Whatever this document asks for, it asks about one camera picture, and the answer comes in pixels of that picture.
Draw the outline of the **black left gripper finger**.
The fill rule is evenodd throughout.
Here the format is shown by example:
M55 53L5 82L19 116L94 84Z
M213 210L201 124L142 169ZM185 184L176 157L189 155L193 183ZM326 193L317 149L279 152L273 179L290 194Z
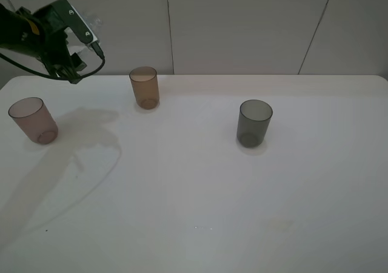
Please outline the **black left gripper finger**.
M54 66L53 71L57 80L68 81L70 84L77 84L81 81L81 76L74 68L68 66Z

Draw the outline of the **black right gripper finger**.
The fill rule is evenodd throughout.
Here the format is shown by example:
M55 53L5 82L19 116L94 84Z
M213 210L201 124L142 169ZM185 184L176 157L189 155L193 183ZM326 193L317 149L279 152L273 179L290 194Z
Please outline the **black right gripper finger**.
M86 63L81 59L81 57L77 53L73 53L70 58L73 63L73 68L75 69L76 72L81 72L86 68Z

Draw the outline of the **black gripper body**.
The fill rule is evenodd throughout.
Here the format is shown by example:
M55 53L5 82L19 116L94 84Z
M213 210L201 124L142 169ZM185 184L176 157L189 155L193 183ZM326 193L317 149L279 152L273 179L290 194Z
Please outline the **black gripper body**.
M38 49L38 60L43 63L48 73L54 73L54 66L70 67L66 30L67 27L61 27L47 33L44 33L42 30L32 31L32 36Z

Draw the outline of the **dark green robot arm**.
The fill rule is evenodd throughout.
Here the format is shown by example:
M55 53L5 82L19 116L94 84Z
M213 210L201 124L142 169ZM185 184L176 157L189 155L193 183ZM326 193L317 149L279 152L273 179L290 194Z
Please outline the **dark green robot arm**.
M16 12L1 6L1 48L37 59L46 69L42 76L78 83L85 63L70 54L66 29L71 29L81 42L86 26L65 0L58 0L36 12L21 7Z

